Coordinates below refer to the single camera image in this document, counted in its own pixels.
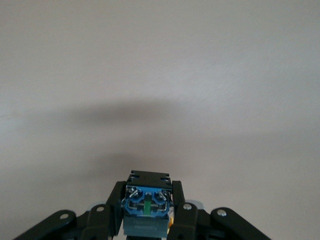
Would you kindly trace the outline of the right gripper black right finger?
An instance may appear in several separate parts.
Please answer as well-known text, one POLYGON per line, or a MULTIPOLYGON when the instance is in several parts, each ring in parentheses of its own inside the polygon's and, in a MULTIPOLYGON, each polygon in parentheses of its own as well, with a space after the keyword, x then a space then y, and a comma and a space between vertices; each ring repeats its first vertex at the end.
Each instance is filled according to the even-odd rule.
POLYGON ((186 201, 181 181, 172 182, 174 219, 172 240, 269 240, 270 238, 228 207, 210 213, 186 201))

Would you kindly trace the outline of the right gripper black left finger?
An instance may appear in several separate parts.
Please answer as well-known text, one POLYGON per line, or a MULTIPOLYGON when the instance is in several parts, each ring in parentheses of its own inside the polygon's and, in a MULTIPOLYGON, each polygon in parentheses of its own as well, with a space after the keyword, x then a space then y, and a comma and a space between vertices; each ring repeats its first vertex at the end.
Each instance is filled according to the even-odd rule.
POLYGON ((80 216, 68 209, 59 210, 15 239, 111 240, 118 235, 123 219, 121 200, 125 187, 125 181, 118 181, 106 202, 94 205, 80 216))

